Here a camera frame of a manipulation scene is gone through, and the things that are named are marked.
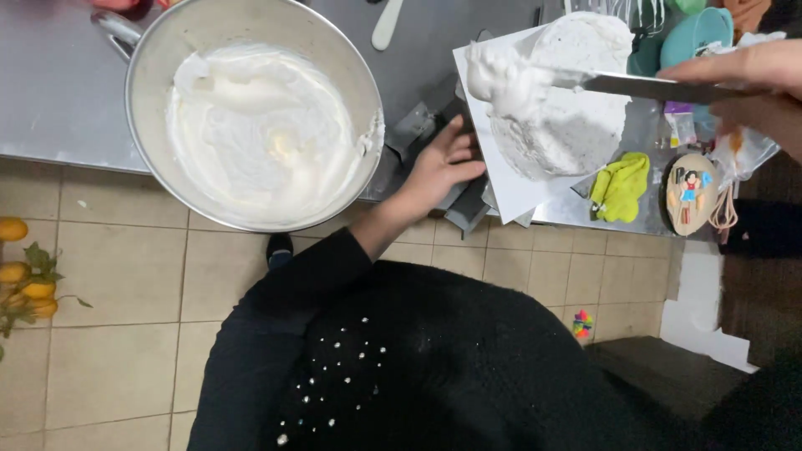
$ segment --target teal bowl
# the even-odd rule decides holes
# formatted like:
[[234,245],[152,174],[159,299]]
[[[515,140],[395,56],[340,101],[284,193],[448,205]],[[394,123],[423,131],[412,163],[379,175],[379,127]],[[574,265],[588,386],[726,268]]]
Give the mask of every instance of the teal bowl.
[[707,44],[721,41],[732,47],[732,14],[726,8],[705,8],[701,13],[684,18],[666,37],[660,50],[660,68],[674,66],[696,56]]

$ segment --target shoe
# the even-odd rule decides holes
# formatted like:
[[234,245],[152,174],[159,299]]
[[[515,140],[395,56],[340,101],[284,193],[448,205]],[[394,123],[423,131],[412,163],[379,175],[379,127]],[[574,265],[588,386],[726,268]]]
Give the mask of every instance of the shoe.
[[273,256],[278,251],[285,251],[290,253],[290,257],[293,256],[293,240],[290,239],[288,234],[272,234],[270,235],[270,241],[267,243],[267,260],[270,261],[270,257]]

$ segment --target white spatula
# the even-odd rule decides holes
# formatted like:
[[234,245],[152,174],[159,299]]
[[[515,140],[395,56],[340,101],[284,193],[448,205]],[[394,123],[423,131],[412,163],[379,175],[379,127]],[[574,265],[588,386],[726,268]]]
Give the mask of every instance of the white spatula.
[[393,39],[393,32],[395,31],[395,23],[399,20],[399,12],[401,12],[401,5],[403,0],[388,0],[387,5],[384,6],[379,21],[376,23],[376,28],[373,30],[373,37],[371,43],[378,51],[384,51],[390,46],[390,41]]

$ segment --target white cake board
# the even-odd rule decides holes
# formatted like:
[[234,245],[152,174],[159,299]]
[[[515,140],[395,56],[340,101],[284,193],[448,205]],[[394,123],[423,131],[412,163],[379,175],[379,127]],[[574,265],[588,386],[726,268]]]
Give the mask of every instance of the white cake board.
[[[532,33],[540,30],[543,26],[537,26],[528,30],[519,31],[511,35],[501,36],[482,42],[483,46],[511,46],[514,43],[529,37]],[[465,59],[465,51],[468,47],[461,47],[454,50],[456,68],[460,73],[463,86],[468,85],[468,61]],[[537,181],[529,180],[515,172],[512,166],[499,152],[496,138],[490,129],[490,118],[487,110],[490,104],[478,100],[465,89],[465,97],[468,107],[471,110],[471,118],[476,128],[476,136],[479,139],[479,146],[482,150],[484,162],[488,166],[488,176],[496,194],[499,215],[504,224],[514,221],[516,217],[534,209],[548,199],[562,195],[567,189],[586,179],[588,176],[580,177],[555,177],[544,173],[542,179]]]

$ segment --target whipped cream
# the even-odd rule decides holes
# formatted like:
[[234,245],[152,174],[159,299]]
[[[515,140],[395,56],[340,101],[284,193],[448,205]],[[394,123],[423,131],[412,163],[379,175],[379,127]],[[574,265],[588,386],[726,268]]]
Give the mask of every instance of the whipped cream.
[[381,112],[354,135],[337,88],[280,47],[238,44],[190,55],[167,111],[176,159],[232,217],[287,223],[329,205],[366,152],[380,151]]
[[581,176],[609,161],[630,97],[552,87],[548,68],[626,73],[633,37],[619,18],[577,12],[514,46],[471,45],[468,91],[491,104],[493,135],[519,174]]

